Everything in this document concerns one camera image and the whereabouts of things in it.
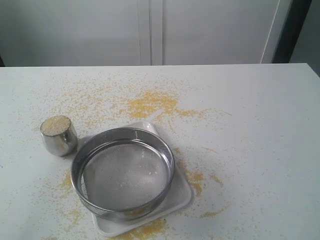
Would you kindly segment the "round steel mesh sieve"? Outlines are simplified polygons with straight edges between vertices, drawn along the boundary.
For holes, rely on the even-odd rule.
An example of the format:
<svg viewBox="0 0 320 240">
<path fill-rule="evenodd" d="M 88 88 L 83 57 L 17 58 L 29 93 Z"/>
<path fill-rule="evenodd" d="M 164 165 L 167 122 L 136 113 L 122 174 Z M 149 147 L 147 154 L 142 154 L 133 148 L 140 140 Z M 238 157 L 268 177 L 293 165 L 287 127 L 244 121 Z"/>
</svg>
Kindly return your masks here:
<svg viewBox="0 0 320 240">
<path fill-rule="evenodd" d="M 167 196 L 176 163 L 158 135 L 120 127 L 90 138 L 71 164 L 71 183 L 81 203 L 112 221 L 146 216 Z"/>
</svg>

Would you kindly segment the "stainless steel cup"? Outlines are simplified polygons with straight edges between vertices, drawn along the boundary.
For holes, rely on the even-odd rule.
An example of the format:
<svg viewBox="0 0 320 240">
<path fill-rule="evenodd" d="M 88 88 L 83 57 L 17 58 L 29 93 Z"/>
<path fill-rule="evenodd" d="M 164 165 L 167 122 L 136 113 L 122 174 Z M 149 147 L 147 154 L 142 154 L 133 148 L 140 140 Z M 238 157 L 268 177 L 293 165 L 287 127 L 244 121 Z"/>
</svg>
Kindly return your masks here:
<svg viewBox="0 0 320 240">
<path fill-rule="evenodd" d="M 62 157 L 68 155 L 75 149 L 78 144 L 77 132 L 71 120 L 69 128 L 59 135 L 47 136 L 44 135 L 41 130 L 40 134 L 45 148 L 54 156 Z"/>
</svg>

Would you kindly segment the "yellow and white grain mix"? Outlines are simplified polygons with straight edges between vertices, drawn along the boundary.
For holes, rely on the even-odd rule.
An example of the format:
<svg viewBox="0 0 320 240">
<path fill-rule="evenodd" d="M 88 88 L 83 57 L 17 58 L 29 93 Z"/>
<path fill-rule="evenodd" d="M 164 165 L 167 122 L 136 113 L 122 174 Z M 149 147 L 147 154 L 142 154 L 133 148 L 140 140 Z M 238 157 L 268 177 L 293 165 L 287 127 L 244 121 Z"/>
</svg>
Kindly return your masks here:
<svg viewBox="0 0 320 240">
<path fill-rule="evenodd" d="M 46 136 L 62 134 L 70 127 L 71 121 L 63 115 L 53 116 L 46 119 L 40 126 L 40 131 Z"/>
</svg>

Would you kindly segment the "white square plastic tray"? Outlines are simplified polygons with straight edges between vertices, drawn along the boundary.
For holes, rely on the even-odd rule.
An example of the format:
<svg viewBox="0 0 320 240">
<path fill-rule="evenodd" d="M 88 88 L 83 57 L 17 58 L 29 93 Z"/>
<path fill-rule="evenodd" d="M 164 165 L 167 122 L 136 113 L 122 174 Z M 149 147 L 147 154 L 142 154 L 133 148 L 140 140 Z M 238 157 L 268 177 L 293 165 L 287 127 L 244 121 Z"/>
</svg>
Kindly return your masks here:
<svg viewBox="0 0 320 240">
<path fill-rule="evenodd" d="M 172 184 L 162 203 L 151 213 L 136 220 L 116 222 L 107 220 L 92 213 L 93 224 L 99 234 L 104 237 L 117 237 L 138 227 L 146 227 L 157 219 L 187 206 L 193 196 L 193 191 L 178 166 L 175 167 Z"/>
</svg>

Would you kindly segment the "white cabinet behind table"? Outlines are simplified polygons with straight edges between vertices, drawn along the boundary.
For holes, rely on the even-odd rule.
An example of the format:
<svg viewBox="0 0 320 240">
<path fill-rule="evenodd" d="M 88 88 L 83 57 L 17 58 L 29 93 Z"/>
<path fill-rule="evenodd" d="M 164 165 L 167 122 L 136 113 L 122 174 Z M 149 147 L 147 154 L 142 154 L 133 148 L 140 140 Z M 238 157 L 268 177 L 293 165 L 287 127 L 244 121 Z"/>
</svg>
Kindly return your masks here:
<svg viewBox="0 0 320 240">
<path fill-rule="evenodd" d="M 270 63 L 289 0 L 3 0 L 8 67 Z"/>
</svg>

